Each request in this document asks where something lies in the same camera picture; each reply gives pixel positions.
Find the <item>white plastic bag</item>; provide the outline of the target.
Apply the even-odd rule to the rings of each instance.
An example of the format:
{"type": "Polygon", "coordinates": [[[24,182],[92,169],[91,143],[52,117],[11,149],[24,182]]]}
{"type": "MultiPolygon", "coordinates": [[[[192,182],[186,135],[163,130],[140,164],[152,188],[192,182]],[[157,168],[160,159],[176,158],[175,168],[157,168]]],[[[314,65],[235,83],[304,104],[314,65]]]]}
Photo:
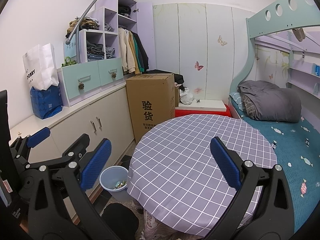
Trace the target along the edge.
{"type": "Polygon", "coordinates": [[[184,105],[192,104],[194,100],[193,94],[190,92],[189,88],[184,87],[184,90],[180,89],[180,103],[184,105]]]}

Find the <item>teal drawer unit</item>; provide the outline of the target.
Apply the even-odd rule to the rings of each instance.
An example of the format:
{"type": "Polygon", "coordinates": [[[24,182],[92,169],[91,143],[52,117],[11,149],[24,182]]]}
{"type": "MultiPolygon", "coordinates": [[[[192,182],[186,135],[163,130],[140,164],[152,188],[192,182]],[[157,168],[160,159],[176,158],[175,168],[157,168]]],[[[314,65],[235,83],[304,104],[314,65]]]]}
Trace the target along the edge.
{"type": "Polygon", "coordinates": [[[57,73],[65,107],[124,82],[120,58],[61,67],[57,73]]]}

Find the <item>red storage box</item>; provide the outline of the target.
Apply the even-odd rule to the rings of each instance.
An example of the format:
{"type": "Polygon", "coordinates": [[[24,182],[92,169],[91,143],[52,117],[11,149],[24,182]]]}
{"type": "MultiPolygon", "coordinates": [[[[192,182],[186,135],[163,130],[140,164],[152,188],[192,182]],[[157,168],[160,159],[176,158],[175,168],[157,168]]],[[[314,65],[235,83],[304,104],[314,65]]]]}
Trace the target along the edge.
{"type": "Polygon", "coordinates": [[[186,110],[186,109],[175,109],[175,117],[190,115],[190,114],[216,114],[216,115],[222,115],[222,116],[228,116],[232,117],[231,111],[227,105],[225,105],[226,111],[203,111],[203,110],[186,110]]]}

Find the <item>teal bed sheet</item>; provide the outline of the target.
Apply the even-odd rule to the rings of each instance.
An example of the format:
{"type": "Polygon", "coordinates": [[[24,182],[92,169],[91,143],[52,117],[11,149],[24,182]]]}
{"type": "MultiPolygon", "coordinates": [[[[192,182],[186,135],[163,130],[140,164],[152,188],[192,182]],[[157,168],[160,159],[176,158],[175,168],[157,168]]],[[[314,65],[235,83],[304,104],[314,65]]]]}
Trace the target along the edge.
{"type": "Polygon", "coordinates": [[[298,123],[256,121],[233,98],[229,103],[246,127],[245,139],[253,143],[248,148],[253,161],[257,165],[282,166],[298,231],[319,202],[319,132],[304,117],[298,123]]]}

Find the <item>purple cubby shelf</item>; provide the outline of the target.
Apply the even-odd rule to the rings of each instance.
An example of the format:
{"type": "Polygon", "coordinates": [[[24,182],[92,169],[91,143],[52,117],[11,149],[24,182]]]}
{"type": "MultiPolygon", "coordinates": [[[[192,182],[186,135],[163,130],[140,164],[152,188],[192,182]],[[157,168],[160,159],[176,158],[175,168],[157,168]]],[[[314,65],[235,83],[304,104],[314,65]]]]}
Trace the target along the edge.
{"type": "Polygon", "coordinates": [[[136,0],[99,0],[64,46],[64,56],[79,63],[120,58],[118,28],[137,33],[149,58],[149,69],[156,67],[152,4],[136,0]]]}

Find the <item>grey folded quilt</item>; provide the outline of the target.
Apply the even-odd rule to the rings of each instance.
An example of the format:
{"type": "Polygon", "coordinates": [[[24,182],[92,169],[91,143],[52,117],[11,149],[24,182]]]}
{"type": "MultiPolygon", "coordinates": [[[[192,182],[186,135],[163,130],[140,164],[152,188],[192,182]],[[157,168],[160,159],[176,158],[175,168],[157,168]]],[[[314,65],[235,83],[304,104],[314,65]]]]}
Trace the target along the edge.
{"type": "Polygon", "coordinates": [[[297,123],[302,104],[290,88],[280,88],[267,81],[244,81],[238,92],[246,112],[253,120],[297,123]]]}

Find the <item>white paper bag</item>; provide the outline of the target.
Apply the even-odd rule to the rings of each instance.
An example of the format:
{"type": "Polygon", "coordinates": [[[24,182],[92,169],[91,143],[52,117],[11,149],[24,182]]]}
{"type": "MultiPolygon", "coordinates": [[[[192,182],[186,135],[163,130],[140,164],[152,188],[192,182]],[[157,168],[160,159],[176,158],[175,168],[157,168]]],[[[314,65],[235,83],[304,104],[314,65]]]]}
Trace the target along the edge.
{"type": "Polygon", "coordinates": [[[37,45],[23,55],[23,64],[27,83],[30,88],[47,90],[58,86],[54,47],[52,44],[37,45]]]}

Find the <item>light blue trash bin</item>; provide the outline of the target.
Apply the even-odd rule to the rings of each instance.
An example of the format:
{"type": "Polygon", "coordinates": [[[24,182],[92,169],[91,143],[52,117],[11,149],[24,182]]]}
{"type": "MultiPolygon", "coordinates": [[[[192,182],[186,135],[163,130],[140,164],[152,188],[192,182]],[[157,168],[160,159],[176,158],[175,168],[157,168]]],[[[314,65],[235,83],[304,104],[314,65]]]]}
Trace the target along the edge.
{"type": "Polygon", "coordinates": [[[127,192],[128,170],[122,166],[110,166],[100,174],[100,185],[119,202],[131,199],[127,192]]]}

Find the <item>hanging clothes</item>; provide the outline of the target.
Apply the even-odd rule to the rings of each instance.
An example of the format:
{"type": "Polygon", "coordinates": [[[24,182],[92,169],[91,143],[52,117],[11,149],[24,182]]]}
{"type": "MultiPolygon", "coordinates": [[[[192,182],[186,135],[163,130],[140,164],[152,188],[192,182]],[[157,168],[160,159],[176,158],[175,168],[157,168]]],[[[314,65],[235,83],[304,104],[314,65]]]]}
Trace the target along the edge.
{"type": "Polygon", "coordinates": [[[149,69],[149,58],[137,33],[118,28],[119,49],[123,72],[144,74],[149,69]]]}

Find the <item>large brown cardboard box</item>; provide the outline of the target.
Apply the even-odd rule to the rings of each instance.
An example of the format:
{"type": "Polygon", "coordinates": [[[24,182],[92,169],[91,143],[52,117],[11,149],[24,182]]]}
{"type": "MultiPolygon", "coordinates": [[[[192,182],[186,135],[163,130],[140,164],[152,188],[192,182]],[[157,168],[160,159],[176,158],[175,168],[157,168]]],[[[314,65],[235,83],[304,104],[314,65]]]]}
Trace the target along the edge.
{"type": "Polygon", "coordinates": [[[135,141],[157,124],[175,117],[173,74],[142,74],[126,80],[126,93],[135,141]]]}

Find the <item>black clothes behind box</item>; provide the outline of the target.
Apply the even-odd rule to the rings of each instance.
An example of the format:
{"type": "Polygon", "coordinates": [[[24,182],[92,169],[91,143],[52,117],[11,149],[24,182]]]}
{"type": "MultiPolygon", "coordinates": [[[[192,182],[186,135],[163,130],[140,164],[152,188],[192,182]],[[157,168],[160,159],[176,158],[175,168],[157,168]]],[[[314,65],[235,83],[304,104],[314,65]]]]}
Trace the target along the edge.
{"type": "MultiPolygon", "coordinates": [[[[147,71],[146,74],[171,74],[171,72],[167,72],[167,71],[159,70],[159,69],[154,69],[154,70],[147,71]]],[[[177,83],[179,89],[184,92],[185,87],[183,85],[184,84],[183,75],[174,73],[174,81],[175,81],[175,83],[177,83]]]]}

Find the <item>teal bunk bed frame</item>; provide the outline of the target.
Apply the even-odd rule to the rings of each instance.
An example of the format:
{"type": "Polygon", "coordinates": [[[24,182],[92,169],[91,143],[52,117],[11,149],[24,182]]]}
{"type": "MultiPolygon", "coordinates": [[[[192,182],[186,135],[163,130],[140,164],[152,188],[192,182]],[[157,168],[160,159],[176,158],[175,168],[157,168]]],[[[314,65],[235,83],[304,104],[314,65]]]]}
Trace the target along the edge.
{"type": "Polygon", "coordinates": [[[248,54],[239,74],[234,77],[230,92],[236,92],[238,84],[250,73],[254,63],[255,38],[294,28],[319,26],[319,7],[307,0],[276,0],[246,19],[248,54]]]}

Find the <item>white board on box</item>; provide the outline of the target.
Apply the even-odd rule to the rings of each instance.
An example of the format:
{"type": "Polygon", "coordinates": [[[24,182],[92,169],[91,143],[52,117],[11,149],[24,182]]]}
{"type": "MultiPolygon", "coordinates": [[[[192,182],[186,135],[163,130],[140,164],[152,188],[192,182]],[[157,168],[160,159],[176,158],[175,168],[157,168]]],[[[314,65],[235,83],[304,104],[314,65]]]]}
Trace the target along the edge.
{"type": "Polygon", "coordinates": [[[179,103],[176,109],[189,111],[225,112],[227,108],[221,100],[193,100],[191,104],[179,103]]]}

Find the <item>blue shopping bag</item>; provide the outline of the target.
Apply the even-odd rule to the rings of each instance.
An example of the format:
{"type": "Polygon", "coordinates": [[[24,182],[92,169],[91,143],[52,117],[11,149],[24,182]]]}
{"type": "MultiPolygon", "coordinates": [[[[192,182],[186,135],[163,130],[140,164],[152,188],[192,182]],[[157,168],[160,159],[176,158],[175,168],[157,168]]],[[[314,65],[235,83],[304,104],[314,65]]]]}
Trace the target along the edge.
{"type": "Polygon", "coordinates": [[[59,86],[50,86],[47,90],[30,90],[33,113],[40,119],[50,118],[63,109],[63,101],[59,86]]]}

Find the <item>white low cabinet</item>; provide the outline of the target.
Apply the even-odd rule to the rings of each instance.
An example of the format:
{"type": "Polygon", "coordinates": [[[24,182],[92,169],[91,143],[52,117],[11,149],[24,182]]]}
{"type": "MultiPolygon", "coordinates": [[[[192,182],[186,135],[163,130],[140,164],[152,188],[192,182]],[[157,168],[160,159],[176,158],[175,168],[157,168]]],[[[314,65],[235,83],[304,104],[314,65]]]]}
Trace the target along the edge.
{"type": "Polygon", "coordinates": [[[134,141],[130,111],[127,102],[126,83],[108,88],[48,119],[32,115],[11,128],[12,140],[33,135],[44,127],[50,136],[31,149],[30,163],[56,159],[82,134],[89,135],[87,151],[93,151],[102,139],[111,141],[112,153],[105,167],[116,165],[134,141]]]}

